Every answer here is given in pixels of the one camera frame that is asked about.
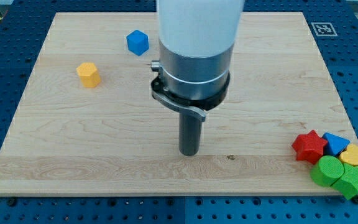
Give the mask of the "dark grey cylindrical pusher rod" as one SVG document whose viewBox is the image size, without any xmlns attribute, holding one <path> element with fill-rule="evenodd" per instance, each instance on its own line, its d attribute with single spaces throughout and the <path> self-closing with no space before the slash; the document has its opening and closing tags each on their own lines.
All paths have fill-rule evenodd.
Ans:
<svg viewBox="0 0 358 224">
<path fill-rule="evenodd" d="M 179 150 L 185 156 L 194 156 L 200 148 L 202 121 L 180 113 L 179 115 Z"/>
</svg>

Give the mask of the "black clamp ring with lever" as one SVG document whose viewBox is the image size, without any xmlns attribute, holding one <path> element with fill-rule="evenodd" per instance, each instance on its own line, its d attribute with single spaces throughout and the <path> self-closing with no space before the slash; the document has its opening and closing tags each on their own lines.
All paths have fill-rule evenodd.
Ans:
<svg viewBox="0 0 358 224">
<path fill-rule="evenodd" d="M 189 100 L 176 96 L 163 83 L 161 79 L 162 66 L 160 65 L 160 60 L 152 60 L 150 67 L 153 72 L 158 72 L 157 77 L 154 78 L 150 84 L 153 99 L 157 100 L 165 107 L 178 113 L 192 116 L 199 121 L 204 122 L 206 119 L 205 111 L 209 111 L 217 107 L 223 102 L 224 98 L 226 97 L 227 89 L 230 82 L 229 72 L 227 73 L 227 78 L 223 85 L 223 88 L 219 90 L 215 95 L 201 100 Z"/>
</svg>

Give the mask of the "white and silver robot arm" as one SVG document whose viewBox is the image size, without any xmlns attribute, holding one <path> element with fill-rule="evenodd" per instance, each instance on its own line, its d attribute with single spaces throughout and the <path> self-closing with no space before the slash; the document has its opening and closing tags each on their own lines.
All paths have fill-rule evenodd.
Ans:
<svg viewBox="0 0 358 224">
<path fill-rule="evenodd" d="M 152 97 L 179 114 L 179 151 L 194 156 L 206 112 L 226 97 L 244 0 L 159 0 Z"/>
</svg>

